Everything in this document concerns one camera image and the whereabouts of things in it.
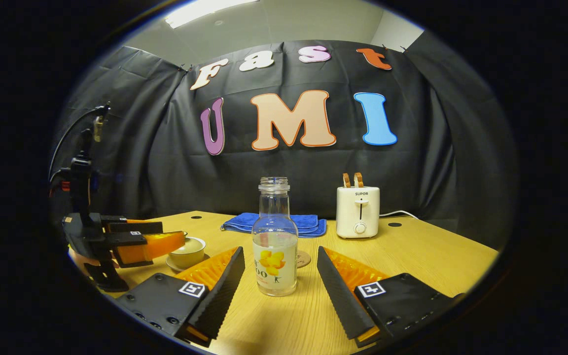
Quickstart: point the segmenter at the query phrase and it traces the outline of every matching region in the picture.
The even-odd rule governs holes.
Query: glass bottle
[[[297,287],[297,225],[288,211],[290,186],[285,177],[262,177],[260,216],[251,230],[257,288],[268,296],[286,296]]]

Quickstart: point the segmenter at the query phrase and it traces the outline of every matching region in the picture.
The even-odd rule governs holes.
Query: blue towel
[[[251,233],[251,228],[259,215],[257,213],[241,213],[223,223],[221,230]],[[291,215],[291,220],[297,225],[300,238],[312,238],[325,234],[326,220],[319,220],[317,215]]]

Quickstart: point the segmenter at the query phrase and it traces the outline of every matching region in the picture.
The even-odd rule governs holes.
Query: bottle neck
[[[263,191],[260,194],[260,217],[267,215],[283,215],[290,218],[288,211],[288,193]]]

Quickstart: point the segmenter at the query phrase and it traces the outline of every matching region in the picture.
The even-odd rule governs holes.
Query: toaster knob
[[[365,232],[366,225],[363,223],[357,223],[354,225],[354,231],[358,234]]]

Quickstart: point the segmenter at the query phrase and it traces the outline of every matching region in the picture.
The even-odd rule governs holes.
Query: ceiling light
[[[195,0],[187,5],[181,6],[166,16],[165,22],[168,23],[172,29],[176,29],[176,27],[185,25],[185,23],[214,13],[215,11],[257,1],[259,0]]]

